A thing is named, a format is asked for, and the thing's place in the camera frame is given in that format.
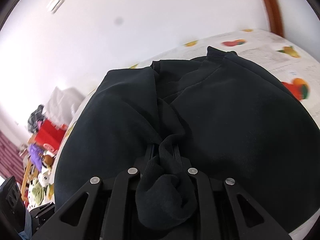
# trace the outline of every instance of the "black garment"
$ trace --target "black garment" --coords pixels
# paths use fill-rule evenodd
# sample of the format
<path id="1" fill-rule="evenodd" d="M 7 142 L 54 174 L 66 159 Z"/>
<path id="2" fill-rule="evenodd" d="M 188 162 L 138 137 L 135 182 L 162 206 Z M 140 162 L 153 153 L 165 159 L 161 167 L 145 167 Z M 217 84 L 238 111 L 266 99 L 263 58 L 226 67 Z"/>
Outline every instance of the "black garment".
<path id="1" fill-rule="evenodd" d="M 61 153 L 56 204 L 93 176 L 115 177 L 132 167 L 152 143 L 160 145 L 159 156 L 137 189 L 139 219 L 149 228 L 185 221 L 194 210 L 194 193 L 185 171 L 171 164 L 169 145 L 178 143 L 193 167 L 239 181 L 291 232 L 320 206 L 319 136 L 311 116 L 279 80 L 231 52 L 208 47 L 207 57 L 195 60 L 112 70 Z M 170 209 L 157 220 L 166 205 Z"/>
<path id="2" fill-rule="evenodd" d="M 38 121 L 43 121 L 45 116 L 42 115 L 43 105 L 39 105 L 38 108 L 32 112 L 28 119 L 28 131 L 31 133 L 38 132 Z"/>

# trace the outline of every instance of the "black device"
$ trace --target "black device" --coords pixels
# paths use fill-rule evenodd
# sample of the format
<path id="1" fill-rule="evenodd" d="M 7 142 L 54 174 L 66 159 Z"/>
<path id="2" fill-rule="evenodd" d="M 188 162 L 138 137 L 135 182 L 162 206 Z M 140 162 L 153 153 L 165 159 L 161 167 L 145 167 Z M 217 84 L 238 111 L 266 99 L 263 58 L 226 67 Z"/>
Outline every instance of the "black device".
<path id="1" fill-rule="evenodd" d="M 154 145 L 149 145 L 145 157 L 138 158 L 134 168 L 122 171 L 116 178 L 91 178 L 56 212 L 53 203 L 33 209 L 31 240 L 291 239 L 237 181 L 207 177 L 180 156 L 178 146 L 174 147 L 174 157 L 193 181 L 198 209 L 189 220 L 173 229 L 145 228 L 138 219 L 135 190 L 147 161 L 156 151 Z M 0 192 L 1 224 L 5 227 L 1 232 L 10 237 L 6 239 L 19 239 L 17 232 L 24 227 L 25 214 L 15 213 L 18 209 L 25 210 L 20 195 L 13 205 L 8 200 L 12 196 L 10 190 L 19 192 L 15 185 L 11 177 Z"/>

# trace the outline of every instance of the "curtain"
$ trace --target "curtain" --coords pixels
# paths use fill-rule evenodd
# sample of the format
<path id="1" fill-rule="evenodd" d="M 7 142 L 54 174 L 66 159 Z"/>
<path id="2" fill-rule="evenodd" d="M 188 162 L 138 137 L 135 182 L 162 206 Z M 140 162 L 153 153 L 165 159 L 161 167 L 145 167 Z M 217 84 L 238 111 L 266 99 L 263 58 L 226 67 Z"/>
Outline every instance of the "curtain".
<path id="1" fill-rule="evenodd" d="M 18 148 L 0 131 L 0 175 L 4 179 L 15 176 L 22 184 L 24 170 Z"/>

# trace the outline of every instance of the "red bag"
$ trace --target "red bag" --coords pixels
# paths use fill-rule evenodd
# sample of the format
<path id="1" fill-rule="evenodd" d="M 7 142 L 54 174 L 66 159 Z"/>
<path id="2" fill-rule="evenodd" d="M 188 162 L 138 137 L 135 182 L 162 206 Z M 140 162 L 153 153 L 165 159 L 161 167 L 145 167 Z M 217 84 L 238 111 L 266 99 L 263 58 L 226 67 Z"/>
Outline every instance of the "red bag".
<path id="1" fill-rule="evenodd" d="M 47 119 L 39 129 L 35 142 L 44 149 L 56 154 L 65 133 L 65 130 L 60 129 Z"/>

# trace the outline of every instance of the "triangular cutout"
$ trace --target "triangular cutout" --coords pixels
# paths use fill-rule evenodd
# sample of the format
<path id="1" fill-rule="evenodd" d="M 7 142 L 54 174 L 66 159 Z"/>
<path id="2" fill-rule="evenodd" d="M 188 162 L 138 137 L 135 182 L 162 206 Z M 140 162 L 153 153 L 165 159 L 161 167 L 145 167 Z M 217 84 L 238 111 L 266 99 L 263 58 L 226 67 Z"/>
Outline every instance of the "triangular cutout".
<path id="1" fill-rule="evenodd" d="M 242 215 L 247 227 L 252 228 L 264 222 L 263 217 L 250 205 L 250 203 L 240 194 L 237 195 Z"/>
<path id="2" fill-rule="evenodd" d="M 61 216 L 60 220 L 66 224 L 76 227 L 80 221 L 84 205 L 87 202 L 88 194 L 83 193 L 80 198 L 73 203 L 71 207 Z"/>

